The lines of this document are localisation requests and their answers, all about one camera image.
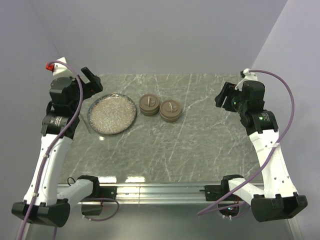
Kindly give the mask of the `brown round lid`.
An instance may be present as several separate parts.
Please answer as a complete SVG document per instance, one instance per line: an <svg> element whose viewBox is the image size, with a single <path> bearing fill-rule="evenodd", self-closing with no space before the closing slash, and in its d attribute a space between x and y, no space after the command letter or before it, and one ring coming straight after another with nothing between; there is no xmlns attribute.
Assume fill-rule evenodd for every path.
<svg viewBox="0 0 320 240"><path fill-rule="evenodd" d="M175 100L166 100L160 105L160 112L167 118L174 118L181 114L182 108Z"/></svg>
<svg viewBox="0 0 320 240"><path fill-rule="evenodd" d="M159 98L154 94L145 94L139 99L139 107L146 112L151 112L160 106Z"/></svg>

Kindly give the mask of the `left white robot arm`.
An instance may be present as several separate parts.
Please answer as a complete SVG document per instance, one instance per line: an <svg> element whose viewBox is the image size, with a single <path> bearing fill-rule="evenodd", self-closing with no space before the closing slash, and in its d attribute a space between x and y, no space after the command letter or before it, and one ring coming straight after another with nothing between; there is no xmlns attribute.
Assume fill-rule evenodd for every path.
<svg viewBox="0 0 320 240"><path fill-rule="evenodd" d="M80 122L78 105L103 90L101 80L87 67L79 76L54 79L50 86L50 102L42 120L41 148L30 187L21 202L15 202L11 212L30 224L63 227L71 209L87 198L96 201L101 195L99 180L82 175L76 182L58 192L59 176Z"/></svg>

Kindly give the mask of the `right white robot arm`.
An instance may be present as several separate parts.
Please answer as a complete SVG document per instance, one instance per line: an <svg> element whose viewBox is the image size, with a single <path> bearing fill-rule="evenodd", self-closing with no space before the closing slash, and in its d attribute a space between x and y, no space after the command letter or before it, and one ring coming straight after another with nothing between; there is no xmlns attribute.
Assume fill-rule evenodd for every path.
<svg viewBox="0 0 320 240"><path fill-rule="evenodd" d="M260 165L263 189L258 189L240 175L224 176L220 185L220 200L235 196L247 202L254 218L262 223L291 219L307 207L306 196L294 186L280 146L276 117L264 108L265 85L246 80L242 88L226 82L215 97L215 105L238 113L240 122L253 144Z"/></svg>

